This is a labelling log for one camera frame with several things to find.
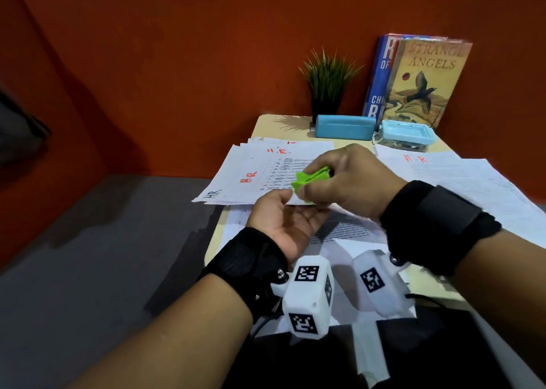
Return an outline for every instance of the black wristband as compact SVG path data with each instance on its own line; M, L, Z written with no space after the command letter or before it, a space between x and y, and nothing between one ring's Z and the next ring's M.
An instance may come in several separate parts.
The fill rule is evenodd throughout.
M480 207L419 180L400 190L380 221L393 256L447 276L477 241L502 229Z
M254 322L268 314L278 297L272 282L285 282L288 261L278 245L263 232L246 227L229 241L203 269L199 278L215 274L227 282L249 307Z

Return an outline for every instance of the gray floor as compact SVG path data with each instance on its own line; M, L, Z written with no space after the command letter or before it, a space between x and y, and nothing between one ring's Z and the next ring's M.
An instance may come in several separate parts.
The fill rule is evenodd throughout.
M214 206L206 179L112 175L0 276L0 387L58 387L151 316L143 307ZM205 249L187 250L189 286Z

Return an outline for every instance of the left hand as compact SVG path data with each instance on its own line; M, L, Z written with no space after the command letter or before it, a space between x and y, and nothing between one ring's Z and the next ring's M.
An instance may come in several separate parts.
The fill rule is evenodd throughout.
M311 236L322 226L329 211L316 206L292 206L286 203L292 189L276 189L256 201L247 227L255 228L269 236L286 256L288 264L294 263L304 252Z

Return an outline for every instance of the blue book spine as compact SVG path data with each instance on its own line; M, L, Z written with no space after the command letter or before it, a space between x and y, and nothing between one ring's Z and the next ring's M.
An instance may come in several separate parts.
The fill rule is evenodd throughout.
M390 69L396 51L396 44L402 38L415 37L422 36L386 34L379 38L375 59L373 61L372 79L364 101L362 116L375 117L376 120L380 120L383 116L383 99L385 97L386 85L389 82Z

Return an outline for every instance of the desk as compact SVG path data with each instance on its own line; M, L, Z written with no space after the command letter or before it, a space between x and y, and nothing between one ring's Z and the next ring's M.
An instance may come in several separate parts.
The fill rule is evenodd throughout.
M336 149L351 143L358 143L373 151L372 142L368 140L315 138L309 131L310 122L311 117L307 116L264 114L258 118L254 131L252 132L252 138L260 136L286 140L331 140ZM440 138L438 138L438 140L428 149L429 152L443 152L447 150L450 150L450 147ZM220 246L227 218L228 211L227 209L224 209L218 220L210 243L208 244L207 252L205 254L205 265L212 260ZM409 290L412 293L432 297L450 308L469 309L468 304L459 293L449 286L449 284L444 285L438 282L436 278L429 275L428 272L423 271L417 266L410 266L407 268L407 274L410 279Z

